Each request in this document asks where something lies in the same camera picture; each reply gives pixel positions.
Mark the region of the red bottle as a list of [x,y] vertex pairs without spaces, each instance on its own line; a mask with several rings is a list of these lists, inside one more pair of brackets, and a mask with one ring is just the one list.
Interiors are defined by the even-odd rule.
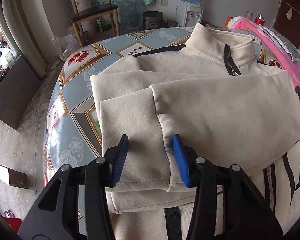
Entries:
[[257,25],[262,25],[262,26],[264,26],[264,23],[265,23],[264,17],[263,17],[262,15],[258,15],[258,16],[255,18],[254,23],[257,24]]

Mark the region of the grey sequin pillow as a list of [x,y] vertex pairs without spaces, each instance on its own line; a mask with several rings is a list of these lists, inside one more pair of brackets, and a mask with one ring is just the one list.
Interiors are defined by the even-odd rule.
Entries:
[[279,44],[281,48],[290,56],[294,63],[300,63],[300,51],[290,42],[289,39],[285,38],[278,31],[270,27],[260,28],[272,39],[275,43]]

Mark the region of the brown cardboard box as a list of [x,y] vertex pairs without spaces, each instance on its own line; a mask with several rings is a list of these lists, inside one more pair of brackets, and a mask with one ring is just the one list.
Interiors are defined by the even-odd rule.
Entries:
[[0,165],[0,180],[8,186],[21,189],[28,188],[27,174]]

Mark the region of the empty clear water jug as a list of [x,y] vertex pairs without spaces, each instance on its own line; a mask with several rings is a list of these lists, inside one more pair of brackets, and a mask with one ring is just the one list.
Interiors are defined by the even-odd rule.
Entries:
[[138,29],[141,27],[141,12],[139,0],[122,0],[119,3],[120,22],[124,29]]

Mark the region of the grey curtain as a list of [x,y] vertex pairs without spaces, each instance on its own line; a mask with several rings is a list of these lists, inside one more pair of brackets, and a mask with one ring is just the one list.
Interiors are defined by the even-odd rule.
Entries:
[[57,55],[42,0],[1,0],[0,27],[10,47],[24,57],[38,78],[44,77]]

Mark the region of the dark grey cabinet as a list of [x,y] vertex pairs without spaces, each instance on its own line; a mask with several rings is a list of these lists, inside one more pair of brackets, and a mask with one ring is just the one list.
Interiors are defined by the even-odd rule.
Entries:
[[12,68],[0,82],[0,120],[13,129],[42,85],[22,56],[17,57]]

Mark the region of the white water dispenser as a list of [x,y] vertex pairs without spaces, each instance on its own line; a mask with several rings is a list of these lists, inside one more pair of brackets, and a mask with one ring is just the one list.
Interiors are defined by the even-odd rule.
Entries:
[[203,11],[202,6],[180,1],[175,10],[176,22],[180,27],[194,27],[201,22]]

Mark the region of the pink floral blanket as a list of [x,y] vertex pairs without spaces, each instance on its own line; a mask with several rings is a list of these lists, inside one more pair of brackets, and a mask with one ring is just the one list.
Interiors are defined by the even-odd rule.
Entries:
[[261,28],[245,17],[234,17],[226,20],[225,27],[253,38],[255,56],[258,61],[289,72],[294,85],[300,87],[300,63],[294,63],[290,56],[275,43]]

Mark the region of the red gift bag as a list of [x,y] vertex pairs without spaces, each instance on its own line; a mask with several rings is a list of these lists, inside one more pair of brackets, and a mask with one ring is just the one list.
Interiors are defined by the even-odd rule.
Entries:
[[4,219],[15,233],[19,232],[23,221],[17,218],[11,210],[4,211]]

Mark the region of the fruit pattern table cover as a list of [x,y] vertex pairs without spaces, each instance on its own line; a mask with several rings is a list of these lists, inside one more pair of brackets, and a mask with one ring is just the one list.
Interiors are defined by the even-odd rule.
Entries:
[[102,152],[90,77],[126,55],[178,49],[191,27],[141,30],[90,44],[69,55],[53,89],[44,135],[44,183],[63,164],[81,166]]

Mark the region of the black rice cooker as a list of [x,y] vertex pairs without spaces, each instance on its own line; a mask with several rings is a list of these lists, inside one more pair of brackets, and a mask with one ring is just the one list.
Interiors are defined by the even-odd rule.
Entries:
[[143,29],[160,29],[163,25],[163,13],[160,11],[145,11],[143,17]]

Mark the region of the cream zip-up jacket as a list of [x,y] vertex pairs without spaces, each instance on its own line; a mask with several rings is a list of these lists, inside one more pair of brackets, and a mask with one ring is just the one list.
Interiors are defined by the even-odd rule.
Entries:
[[300,100],[289,73],[258,63],[249,35],[198,24],[182,45],[130,50],[90,77],[102,148],[126,134],[119,183],[107,191],[117,239],[166,239],[164,209],[186,235],[194,189],[181,181],[172,137],[213,164],[238,164],[284,233],[300,219]]

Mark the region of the clear plastic bag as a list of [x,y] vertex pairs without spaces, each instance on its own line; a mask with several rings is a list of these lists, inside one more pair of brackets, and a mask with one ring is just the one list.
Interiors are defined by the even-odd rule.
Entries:
[[68,33],[66,36],[56,36],[52,39],[52,42],[58,51],[59,57],[63,61],[66,61],[71,53],[80,48],[73,27],[68,28]]

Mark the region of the wooden chair black seat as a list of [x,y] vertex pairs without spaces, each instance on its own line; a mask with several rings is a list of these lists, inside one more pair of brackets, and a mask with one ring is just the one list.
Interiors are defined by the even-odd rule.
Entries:
[[95,18],[109,15],[111,27],[113,29],[114,35],[120,36],[120,26],[119,26],[119,16],[118,16],[118,6],[107,0],[106,4],[99,4],[81,12],[78,11],[76,0],[70,0],[72,8],[74,10],[74,16],[71,20],[72,26],[74,28],[77,40],[80,47],[85,45],[85,34],[83,31],[82,23],[85,21],[93,20]]

